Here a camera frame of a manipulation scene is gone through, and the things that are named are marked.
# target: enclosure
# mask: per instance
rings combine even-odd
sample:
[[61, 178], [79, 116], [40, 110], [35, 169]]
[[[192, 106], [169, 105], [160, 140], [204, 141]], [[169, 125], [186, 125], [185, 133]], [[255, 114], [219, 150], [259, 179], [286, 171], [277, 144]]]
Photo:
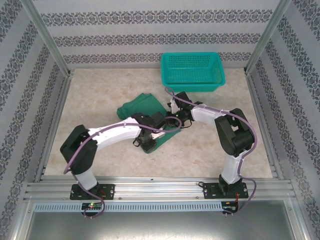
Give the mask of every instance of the enclosure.
[[[1, 1], [0, 239], [320, 239], [319, 4]], [[221, 211], [235, 199], [205, 198], [198, 184], [218, 182], [225, 152], [195, 121], [148, 154], [130, 139], [99, 151], [91, 169], [112, 200], [84, 219], [60, 147], [78, 125], [120, 122], [141, 93], [167, 110], [162, 54], [186, 52], [218, 53], [225, 73], [188, 97], [242, 109], [257, 132], [241, 169], [252, 200], [232, 217]]]

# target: damask wallpaper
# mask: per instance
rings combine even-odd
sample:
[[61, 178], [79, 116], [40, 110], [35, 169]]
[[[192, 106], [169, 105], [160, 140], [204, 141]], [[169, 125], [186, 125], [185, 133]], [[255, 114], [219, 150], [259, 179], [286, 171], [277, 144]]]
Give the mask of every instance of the damask wallpaper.
[[250, 73], [311, 239], [320, 239], [319, 20], [319, 1], [293, 0]]
[[70, 69], [160, 67], [165, 52], [218, 52], [244, 67], [279, 0], [34, 0]]
[[0, 3], [0, 240], [35, 179], [64, 76], [21, 2]]

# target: green towel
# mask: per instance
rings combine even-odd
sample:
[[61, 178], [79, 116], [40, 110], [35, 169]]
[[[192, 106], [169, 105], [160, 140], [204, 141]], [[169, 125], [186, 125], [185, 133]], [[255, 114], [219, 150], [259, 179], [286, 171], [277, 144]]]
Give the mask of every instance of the green towel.
[[[134, 100], [123, 104], [122, 107], [119, 107], [116, 111], [116, 114], [120, 119], [124, 120], [135, 113], [142, 113], [145, 115], [152, 116], [157, 112], [162, 113], [163, 116], [166, 116], [167, 114], [166, 109], [151, 93], [141, 93]], [[166, 127], [165, 129], [171, 130], [174, 129], [174, 127]], [[162, 144], [164, 144], [166, 141], [168, 141], [170, 138], [172, 138], [175, 134], [177, 134], [180, 131], [181, 130], [179, 129], [178, 131], [172, 133], [166, 133], [161, 138], [157, 138], [156, 147], [154, 150], [156, 150], [158, 147], [160, 147]]]

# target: beige floor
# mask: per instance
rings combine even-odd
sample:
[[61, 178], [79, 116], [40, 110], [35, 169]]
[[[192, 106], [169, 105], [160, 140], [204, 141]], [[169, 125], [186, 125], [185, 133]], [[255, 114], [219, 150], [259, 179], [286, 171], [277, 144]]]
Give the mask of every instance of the beige floor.
[[[226, 84], [215, 92], [188, 93], [194, 102], [224, 110], [240, 108], [258, 135], [256, 150], [243, 164], [242, 175], [271, 178], [243, 69], [225, 69]], [[77, 69], [55, 136], [46, 175], [62, 175], [66, 162], [59, 148], [73, 128], [103, 127], [120, 121], [116, 111], [140, 93], [152, 93], [163, 106], [170, 101], [160, 69]], [[97, 176], [218, 177], [225, 152], [215, 126], [194, 122], [151, 154], [134, 147], [132, 140], [115, 143], [98, 152], [92, 170]]]

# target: black mounting plate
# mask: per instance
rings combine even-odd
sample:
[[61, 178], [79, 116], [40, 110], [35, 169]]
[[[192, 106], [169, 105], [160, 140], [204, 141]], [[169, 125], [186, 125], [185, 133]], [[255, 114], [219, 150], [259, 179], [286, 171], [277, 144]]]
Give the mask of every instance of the black mounting plate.
[[[97, 196], [103, 200], [113, 200], [115, 195], [114, 184], [100, 184]], [[70, 200], [97, 200], [95, 197], [84, 192], [78, 184], [73, 184], [70, 192]]]
[[238, 193], [239, 199], [247, 199], [249, 197], [247, 185], [244, 182], [240, 183], [237, 189], [226, 195], [223, 195], [218, 182], [201, 183], [202, 185], [199, 183], [199, 186], [203, 188], [204, 199], [235, 199], [236, 193]]

